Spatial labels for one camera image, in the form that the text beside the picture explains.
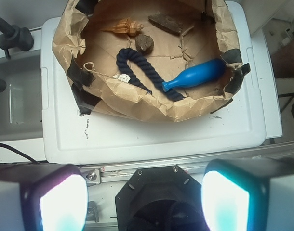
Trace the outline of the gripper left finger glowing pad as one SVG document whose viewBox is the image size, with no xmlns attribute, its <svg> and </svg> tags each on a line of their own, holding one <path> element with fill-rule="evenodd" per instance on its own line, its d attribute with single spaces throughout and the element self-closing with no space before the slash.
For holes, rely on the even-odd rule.
<svg viewBox="0 0 294 231">
<path fill-rule="evenodd" d="M 0 164 L 0 231 L 81 231 L 87 207 L 75 165 Z"/>
</svg>

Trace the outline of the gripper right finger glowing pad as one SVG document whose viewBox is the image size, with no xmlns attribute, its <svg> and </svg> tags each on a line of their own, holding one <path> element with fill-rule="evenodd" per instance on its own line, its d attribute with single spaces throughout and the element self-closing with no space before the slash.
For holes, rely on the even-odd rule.
<svg viewBox="0 0 294 231">
<path fill-rule="evenodd" d="M 294 231 L 294 158 L 214 159 L 201 204 L 212 231 Z"/>
</svg>

